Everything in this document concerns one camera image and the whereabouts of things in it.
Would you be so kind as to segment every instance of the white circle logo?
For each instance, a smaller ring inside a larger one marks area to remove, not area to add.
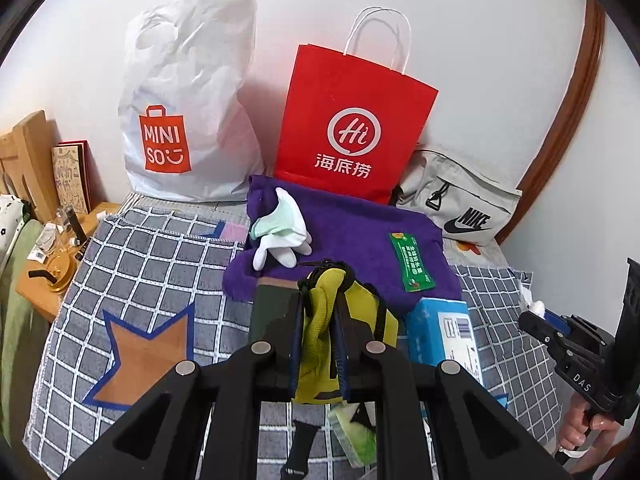
[[[380,122],[364,108],[345,108],[329,121],[326,135],[336,152],[349,156],[365,155],[380,141]]]

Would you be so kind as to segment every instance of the nike logo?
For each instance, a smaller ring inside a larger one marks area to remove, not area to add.
[[[490,229],[489,227],[483,228],[482,226],[487,222],[491,217],[477,209],[473,209],[470,207],[466,210],[466,212],[460,215],[458,218],[453,218],[444,224],[443,229],[447,233],[451,234],[462,234],[462,233],[473,233],[478,231],[487,231]]]

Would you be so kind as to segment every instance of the nike swoosh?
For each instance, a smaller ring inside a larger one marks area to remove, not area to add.
[[[454,218],[453,220],[449,220],[446,224],[444,224],[444,230],[447,233],[451,233],[451,234],[462,234],[462,233],[475,233],[478,231],[487,231],[487,229],[490,229],[490,227],[485,227],[485,228],[475,228],[475,227],[465,227],[465,228],[460,228],[456,225],[456,222],[458,221],[457,218]]]

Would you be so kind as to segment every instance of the white miniso bag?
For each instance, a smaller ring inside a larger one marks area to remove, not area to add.
[[[399,208],[424,213],[445,238],[479,246],[506,225],[522,196],[442,150],[415,151],[400,187]]]
[[[254,38],[255,0],[181,0],[129,23],[118,114],[133,191],[246,199],[249,175],[264,170],[236,98]]]

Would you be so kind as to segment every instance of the nightstand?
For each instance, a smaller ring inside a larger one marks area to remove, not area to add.
[[[98,227],[98,220],[95,216],[100,211],[113,213],[119,207],[120,204],[101,202],[89,214],[83,215],[78,213],[78,219],[86,235],[91,236],[94,234],[95,229]],[[69,249],[71,257],[75,256],[77,252],[78,248]],[[15,291],[29,300],[44,319],[53,323],[53,320],[56,319],[58,311],[60,310],[60,303],[62,303],[64,294],[51,292],[47,287],[47,280],[44,278],[30,278],[28,276],[30,270],[44,269],[45,267],[46,262],[40,264],[33,260],[27,260],[20,272],[18,282],[15,284]]]

